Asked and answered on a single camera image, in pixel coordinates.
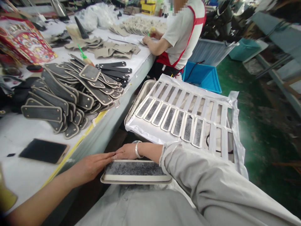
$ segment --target silver bracelet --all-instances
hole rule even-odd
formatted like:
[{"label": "silver bracelet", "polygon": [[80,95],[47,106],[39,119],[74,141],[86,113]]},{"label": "silver bracelet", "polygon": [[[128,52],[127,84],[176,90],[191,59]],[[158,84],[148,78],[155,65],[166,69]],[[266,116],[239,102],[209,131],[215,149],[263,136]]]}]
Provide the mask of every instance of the silver bracelet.
[{"label": "silver bracelet", "polygon": [[138,153],[138,144],[139,144],[139,143],[142,143],[142,141],[138,141],[138,142],[136,143],[135,153],[136,153],[137,158],[141,159],[141,158],[143,158],[144,156],[140,156],[139,153]]}]

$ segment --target white t-shirt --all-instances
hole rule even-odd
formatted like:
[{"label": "white t-shirt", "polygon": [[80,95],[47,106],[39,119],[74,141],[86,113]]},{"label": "white t-shirt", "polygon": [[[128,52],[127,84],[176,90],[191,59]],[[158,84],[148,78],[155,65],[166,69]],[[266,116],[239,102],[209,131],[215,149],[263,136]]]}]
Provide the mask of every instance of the white t-shirt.
[{"label": "white t-shirt", "polygon": [[[188,0],[186,6],[177,13],[173,23],[167,28],[167,31],[162,36],[162,38],[166,39],[172,45],[172,47],[166,50],[171,65],[179,59],[181,53],[186,48],[192,31],[193,12],[187,7],[187,5],[193,8],[196,18],[202,18],[205,16],[205,7],[202,0]],[[192,55],[192,51],[195,48],[198,39],[200,38],[202,28],[203,24],[198,24],[194,27],[189,44],[181,59],[175,66],[176,69],[180,70],[186,65],[189,57]]]}]

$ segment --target green floor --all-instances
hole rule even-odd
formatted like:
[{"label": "green floor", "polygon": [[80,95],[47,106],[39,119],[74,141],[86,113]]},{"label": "green floor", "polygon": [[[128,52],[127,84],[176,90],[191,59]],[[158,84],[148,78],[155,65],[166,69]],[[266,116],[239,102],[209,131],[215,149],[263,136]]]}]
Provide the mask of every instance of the green floor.
[{"label": "green floor", "polygon": [[252,183],[261,188],[291,213],[301,218],[301,185],[293,185],[288,179],[301,177],[291,167],[276,167],[272,162],[300,160],[289,139],[273,123],[269,123],[272,108],[259,81],[254,81],[241,62],[226,57],[217,72],[222,95],[231,90],[239,91],[238,108],[240,141],[246,149],[245,166]]}]

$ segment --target yellow box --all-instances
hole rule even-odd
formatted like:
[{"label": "yellow box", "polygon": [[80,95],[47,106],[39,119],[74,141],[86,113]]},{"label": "yellow box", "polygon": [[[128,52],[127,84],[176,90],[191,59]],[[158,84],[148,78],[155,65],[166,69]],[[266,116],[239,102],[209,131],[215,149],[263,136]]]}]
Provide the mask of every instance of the yellow box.
[{"label": "yellow box", "polygon": [[142,4],[141,12],[146,15],[154,15],[155,8],[156,8],[156,4],[153,3]]},{"label": "yellow box", "polygon": [[156,0],[141,0],[140,4],[156,4]]}]

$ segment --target plastic bag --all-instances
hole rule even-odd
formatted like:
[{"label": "plastic bag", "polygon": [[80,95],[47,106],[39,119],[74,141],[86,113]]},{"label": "plastic bag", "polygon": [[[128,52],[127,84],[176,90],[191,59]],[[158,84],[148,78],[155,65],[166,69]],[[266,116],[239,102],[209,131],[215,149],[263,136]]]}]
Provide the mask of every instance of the plastic bag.
[{"label": "plastic bag", "polygon": [[75,13],[75,16],[87,32],[93,31],[97,28],[98,18],[91,6]]},{"label": "plastic bag", "polygon": [[80,23],[87,31],[93,31],[97,27],[106,29],[115,24],[118,11],[114,11],[113,5],[97,3],[75,13]]},{"label": "plastic bag", "polygon": [[114,11],[113,5],[98,3],[92,6],[98,18],[98,26],[100,28],[109,28],[115,24],[119,11]]}]

